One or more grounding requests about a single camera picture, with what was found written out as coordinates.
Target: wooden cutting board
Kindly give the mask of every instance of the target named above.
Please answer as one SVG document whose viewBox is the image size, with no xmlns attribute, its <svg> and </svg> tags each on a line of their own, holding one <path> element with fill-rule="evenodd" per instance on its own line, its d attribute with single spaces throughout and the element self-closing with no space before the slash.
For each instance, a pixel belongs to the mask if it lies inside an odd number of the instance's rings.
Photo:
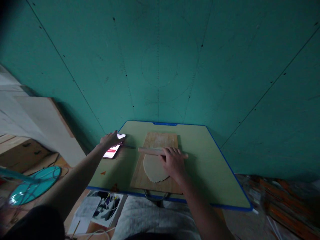
<svg viewBox="0 0 320 240">
<path fill-rule="evenodd" d="M 144 140 L 143 147 L 157 148 L 157 147 L 175 147 L 178 148 L 178 138 L 176 134 L 172 133 L 158 133 L 148 132 Z M 147 177 L 143 168 L 143 159 L 145 154 L 140 153 L 136 169 L 133 173 L 130 187 L 140 188 L 145 190 L 152 190 L 158 192 L 168 192 L 175 194 L 182 194 L 179 185 L 171 178 L 164 181 L 153 183 Z"/>
</svg>

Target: hand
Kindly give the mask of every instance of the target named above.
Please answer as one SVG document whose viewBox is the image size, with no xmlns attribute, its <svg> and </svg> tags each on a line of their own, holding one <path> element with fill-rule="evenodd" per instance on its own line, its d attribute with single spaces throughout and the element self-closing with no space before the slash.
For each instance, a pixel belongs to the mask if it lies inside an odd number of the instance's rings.
<svg viewBox="0 0 320 240">
<path fill-rule="evenodd" d="M 100 146 L 106 148 L 107 150 L 111 147 L 114 147 L 120 144 L 124 138 L 118 138 L 118 131 L 115 130 L 113 133 L 109 133 L 100 139 Z"/>
<path fill-rule="evenodd" d="M 167 147 L 162 148 L 166 156 L 159 155 L 163 168 L 178 183 L 187 176 L 184 168 L 184 159 L 180 149 Z"/>
</svg>

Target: green wall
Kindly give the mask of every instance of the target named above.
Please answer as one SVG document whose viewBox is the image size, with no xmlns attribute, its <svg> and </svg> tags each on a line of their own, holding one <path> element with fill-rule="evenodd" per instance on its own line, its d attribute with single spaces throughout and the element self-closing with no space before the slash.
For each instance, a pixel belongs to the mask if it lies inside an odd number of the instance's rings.
<svg viewBox="0 0 320 240">
<path fill-rule="evenodd" d="M 319 177 L 319 1 L 17 1 L 5 20 L 0 63 L 89 149 L 126 120 L 204 124 L 237 173 Z"/>
</svg>

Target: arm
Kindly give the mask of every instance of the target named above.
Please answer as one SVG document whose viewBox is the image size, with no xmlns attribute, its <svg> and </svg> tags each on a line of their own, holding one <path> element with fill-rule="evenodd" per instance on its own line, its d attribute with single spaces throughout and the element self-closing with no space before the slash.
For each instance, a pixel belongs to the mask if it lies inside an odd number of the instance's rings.
<svg viewBox="0 0 320 240">
<path fill-rule="evenodd" d="M 74 204 L 88 186 L 100 160 L 105 152 L 122 142 L 118 139 L 117 131 L 101 138 L 100 143 L 88 154 L 68 175 L 59 181 L 39 205 L 47 205 L 58 210 L 64 221 Z"/>
<path fill-rule="evenodd" d="M 159 156 L 164 169 L 178 183 L 200 232 L 201 239 L 234 239 L 227 226 L 201 196 L 185 171 L 181 151 L 176 148 L 163 148 L 166 157 Z"/>
</svg>

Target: forearm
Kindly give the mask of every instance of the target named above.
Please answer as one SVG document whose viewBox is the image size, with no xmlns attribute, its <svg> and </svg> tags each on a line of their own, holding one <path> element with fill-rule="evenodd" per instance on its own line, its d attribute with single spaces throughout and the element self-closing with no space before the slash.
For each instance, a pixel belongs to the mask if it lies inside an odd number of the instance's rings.
<svg viewBox="0 0 320 240">
<path fill-rule="evenodd" d="M 181 179 L 180 189 L 187 200 L 201 239 L 234 239 L 227 226 L 193 185 L 190 177 L 185 174 Z"/>
<path fill-rule="evenodd" d="M 59 211 L 63 221 L 67 218 L 74 204 L 88 186 L 100 160 L 106 152 L 99 144 L 69 174 L 59 181 L 39 205 L 49 205 Z"/>
</svg>

